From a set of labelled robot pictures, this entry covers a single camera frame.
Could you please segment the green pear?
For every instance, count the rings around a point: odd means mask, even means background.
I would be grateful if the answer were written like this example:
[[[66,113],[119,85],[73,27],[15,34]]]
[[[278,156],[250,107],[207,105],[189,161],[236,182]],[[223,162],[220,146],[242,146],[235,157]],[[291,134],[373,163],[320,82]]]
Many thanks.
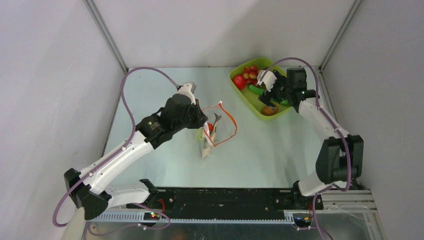
[[[202,141],[202,138],[203,138],[203,132],[204,132],[203,128],[200,128],[196,131],[196,134],[195,134],[196,139],[200,142]]]

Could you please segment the green cucumber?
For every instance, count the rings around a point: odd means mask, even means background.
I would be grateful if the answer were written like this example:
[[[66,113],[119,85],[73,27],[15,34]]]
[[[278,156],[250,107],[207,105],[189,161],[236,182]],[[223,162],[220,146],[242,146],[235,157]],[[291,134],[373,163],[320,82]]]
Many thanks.
[[[257,94],[257,95],[261,95],[261,94],[264,93],[264,89],[262,89],[260,87],[257,87],[257,86],[255,86],[253,84],[249,84],[248,85],[248,89],[251,92],[253,92],[253,93]],[[282,106],[288,106],[288,107],[290,107],[290,105],[289,105],[289,103],[288,103],[287,100],[282,100],[282,101],[278,102],[278,101],[276,101],[275,99],[272,98],[271,99],[271,102],[274,103],[274,104],[279,104],[279,105],[282,105]]]

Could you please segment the dark grey fish toy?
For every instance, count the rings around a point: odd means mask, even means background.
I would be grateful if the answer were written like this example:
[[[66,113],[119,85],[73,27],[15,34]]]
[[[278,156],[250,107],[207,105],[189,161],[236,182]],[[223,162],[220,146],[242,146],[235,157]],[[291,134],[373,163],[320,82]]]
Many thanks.
[[[205,159],[207,156],[209,156],[212,152],[212,149],[214,147],[214,143],[216,142],[216,126],[219,120],[222,118],[221,115],[218,115],[217,113],[214,113],[214,122],[213,122],[213,130],[211,132],[208,131],[208,134],[206,136],[202,137],[202,144],[201,144],[201,158]]]

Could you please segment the clear zip bag orange zipper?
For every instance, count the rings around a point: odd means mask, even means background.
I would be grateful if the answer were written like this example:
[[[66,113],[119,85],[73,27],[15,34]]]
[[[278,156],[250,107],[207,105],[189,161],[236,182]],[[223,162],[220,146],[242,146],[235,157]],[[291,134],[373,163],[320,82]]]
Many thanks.
[[[214,120],[215,120],[214,113],[221,115],[221,119],[219,120],[219,122],[217,123],[217,125],[215,127],[216,141],[215,141],[214,147],[212,148],[212,151],[210,153],[210,155],[211,155],[216,147],[218,147],[219,145],[222,145],[223,143],[229,141],[230,139],[232,139],[237,134],[238,126],[237,126],[237,122],[234,119],[234,117],[224,108],[222,101],[219,101],[218,104],[216,104],[214,106],[204,107],[202,109],[202,111],[208,118],[208,120],[203,125],[203,127],[201,127],[201,129],[203,129],[202,137],[205,137],[206,135],[209,134],[208,123],[211,123],[211,124],[214,123]],[[200,146],[200,157],[201,157],[201,159],[202,159],[202,155],[201,155],[202,140],[203,139],[201,139],[201,141],[198,141],[199,146]]]

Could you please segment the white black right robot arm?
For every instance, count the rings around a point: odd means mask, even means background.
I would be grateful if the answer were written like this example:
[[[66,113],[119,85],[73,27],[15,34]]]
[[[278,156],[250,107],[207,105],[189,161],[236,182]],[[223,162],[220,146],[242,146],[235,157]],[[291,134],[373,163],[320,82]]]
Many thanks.
[[[320,96],[308,89],[307,73],[303,67],[289,68],[286,75],[278,70],[261,70],[257,83],[265,89],[259,100],[270,108],[276,103],[287,103],[312,126],[321,142],[315,162],[315,171],[299,180],[298,191],[291,194],[291,204],[304,209],[311,202],[311,196],[334,187],[337,182],[351,181],[362,174],[364,140],[352,135],[330,115],[320,104]]]

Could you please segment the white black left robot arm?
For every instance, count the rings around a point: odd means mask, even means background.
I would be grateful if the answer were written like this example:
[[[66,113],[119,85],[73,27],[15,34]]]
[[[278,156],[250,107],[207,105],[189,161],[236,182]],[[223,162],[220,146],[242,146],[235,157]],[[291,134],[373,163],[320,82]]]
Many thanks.
[[[158,194],[150,181],[139,180],[121,189],[111,187],[110,183],[132,163],[170,141],[179,131],[202,128],[207,119],[193,94],[174,94],[165,106],[136,124],[121,146],[81,171],[67,170],[64,173],[67,195],[78,209],[84,210],[86,221],[118,205],[142,204],[145,208],[153,208]]]

